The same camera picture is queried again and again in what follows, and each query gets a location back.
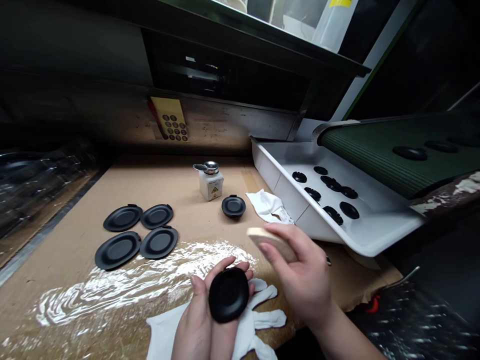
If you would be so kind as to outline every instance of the metal shelf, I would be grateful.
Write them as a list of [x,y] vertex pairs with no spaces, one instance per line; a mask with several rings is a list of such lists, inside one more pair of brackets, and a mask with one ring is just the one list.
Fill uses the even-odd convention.
[[371,70],[269,23],[212,0],[67,0],[75,6],[310,79]]

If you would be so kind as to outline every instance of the hand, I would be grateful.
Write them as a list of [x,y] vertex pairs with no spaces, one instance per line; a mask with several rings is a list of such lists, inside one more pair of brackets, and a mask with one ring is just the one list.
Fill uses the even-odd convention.
[[310,329],[326,325],[335,303],[325,251],[295,225],[268,223],[264,227],[285,239],[298,257],[297,262],[287,263],[274,246],[258,245],[278,274],[289,304]]
[[[209,290],[214,278],[235,261],[235,256],[224,258],[208,273],[205,280],[193,275],[190,278],[193,297],[181,316],[175,333],[173,360],[228,359],[232,358],[235,337],[239,326],[238,319],[227,323],[217,323],[212,319],[209,307]],[[247,280],[254,277],[249,270],[250,263],[241,262],[235,266],[245,272]],[[249,286],[249,296],[255,285]]]

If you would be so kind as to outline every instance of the workbench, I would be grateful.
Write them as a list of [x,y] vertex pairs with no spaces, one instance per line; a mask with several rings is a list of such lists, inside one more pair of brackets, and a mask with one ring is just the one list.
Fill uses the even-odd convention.
[[[214,160],[224,175],[223,194],[206,202],[192,165]],[[150,342],[146,319],[187,302],[190,275],[204,278],[221,259],[249,261],[254,276],[278,288],[278,297],[257,311],[282,309],[286,326],[257,331],[273,348],[302,326],[280,282],[247,228],[262,227],[245,193],[270,191],[249,158],[124,155],[80,199],[26,262],[0,287],[0,358],[145,359]],[[222,200],[242,197],[246,211],[226,217]],[[137,204],[144,211],[169,204],[168,225],[178,243],[169,256],[140,254],[113,271],[96,267],[97,248],[116,235],[103,228],[115,209]],[[131,231],[149,233],[139,222]],[[332,292],[344,311],[370,300],[379,288],[401,279],[388,263],[374,271],[353,261],[341,245],[319,243],[329,256]]]

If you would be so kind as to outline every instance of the metal pump lid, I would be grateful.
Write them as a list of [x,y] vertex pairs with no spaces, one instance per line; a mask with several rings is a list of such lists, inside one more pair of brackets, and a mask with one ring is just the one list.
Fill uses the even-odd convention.
[[209,175],[217,174],[219,170],[219,164],[215,161],[206,161],[203,164],[195,164],[193,168],[198,171],[203,171]]

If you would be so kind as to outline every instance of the white cloth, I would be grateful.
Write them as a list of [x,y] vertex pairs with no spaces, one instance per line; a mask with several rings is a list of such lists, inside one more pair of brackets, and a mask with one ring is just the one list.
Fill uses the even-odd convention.
[[263,189],[259,192],[247,192],[246,196],[250,200],[257,215],[267,223],[293,224],[294,221],[290,217],[284,204],[279,197],[265,192]]
[[[278,328],[285,325],[287,316],[282,310],[256,312],[253,309],[277,296],[277,288],[273,285],[267,287],[262,279],[254,278],[249,281],[255,284],[255,292],[248,302],[246,309],[240,316],[238,331],[235,338],[232,360],[240,360],[250,350],[255,350],[260,360],[275,360],[274,350],[255,335],[255,329]],[[190,302],[173,310],[164,312],[146,320],[151,327],[150,346],[148,347],[147,360],[170,360],[174,348],[175,332],[180,319]]]

